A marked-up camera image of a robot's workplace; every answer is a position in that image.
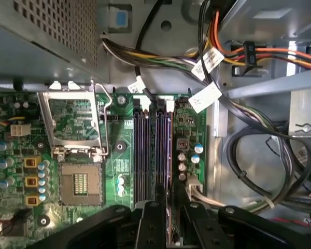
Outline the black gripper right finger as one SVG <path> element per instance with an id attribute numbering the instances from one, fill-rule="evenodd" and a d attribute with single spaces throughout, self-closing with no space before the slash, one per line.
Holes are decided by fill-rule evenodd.
<path id="1" fill-rule="evenodd" d="M 190 201 L 185 185 L 174 185 L 185 245 L 198 248 L 311 248 L 311 236 L 235 206 L 214 212 Z"/>

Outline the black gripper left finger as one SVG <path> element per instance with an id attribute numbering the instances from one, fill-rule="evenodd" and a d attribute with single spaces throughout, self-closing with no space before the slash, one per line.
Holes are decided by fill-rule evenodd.
<path id="1" fill-rule="evenodd" d="M 30 248 L 166 248 L 164 202 L 164 187 L 157 184 L 155 199 L 142 208 L 110 206 Z"/>

